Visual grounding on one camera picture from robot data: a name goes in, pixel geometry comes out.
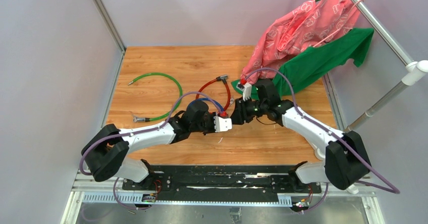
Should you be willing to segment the red cable lock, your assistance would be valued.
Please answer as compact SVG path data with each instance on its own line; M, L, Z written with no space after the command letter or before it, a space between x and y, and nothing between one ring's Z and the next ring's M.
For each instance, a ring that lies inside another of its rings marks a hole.
M229 97L232 95L228 78L229 76L226 74L217 76L202 85L198 91L207 93L209 96L213 96L213 98L218 101L223 109L227 110L230 107Z

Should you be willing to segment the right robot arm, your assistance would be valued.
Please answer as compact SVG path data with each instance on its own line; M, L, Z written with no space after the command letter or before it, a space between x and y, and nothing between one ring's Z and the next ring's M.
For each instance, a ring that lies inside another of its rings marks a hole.
M302 192L308 184L330 183L351 194L358 193L355 183L369 173L370 161L361 136L331 128L305 113L290 100L282 100L273 82L259 80L257 100L251 99L251 84L241 80L236 85L242 97L235 100L231 115L234 125L250 123L254 117L267 116L274 123L302 136L314 149L318 163L303 161L288 171L288 185Z

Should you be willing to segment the silver key with ring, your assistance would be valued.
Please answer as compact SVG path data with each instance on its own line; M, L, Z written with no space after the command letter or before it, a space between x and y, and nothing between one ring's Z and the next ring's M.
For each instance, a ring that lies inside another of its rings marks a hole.
M229 106L231 106L234 103L234 101L235 101L234 96L231 95L229 97Z

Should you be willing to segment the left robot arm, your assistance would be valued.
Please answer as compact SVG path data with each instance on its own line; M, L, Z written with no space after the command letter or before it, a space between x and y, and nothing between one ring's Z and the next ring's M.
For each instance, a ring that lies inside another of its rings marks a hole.
M210 113L203 101L189 105L159 124L136 129L119 129L105 125L82 149L81 154L96 182L110 178L134 181L142 190L154 186L154 176L146 160L129 158L129 154L157 145L169 145L189 138L192 133L216 133L220 115Z

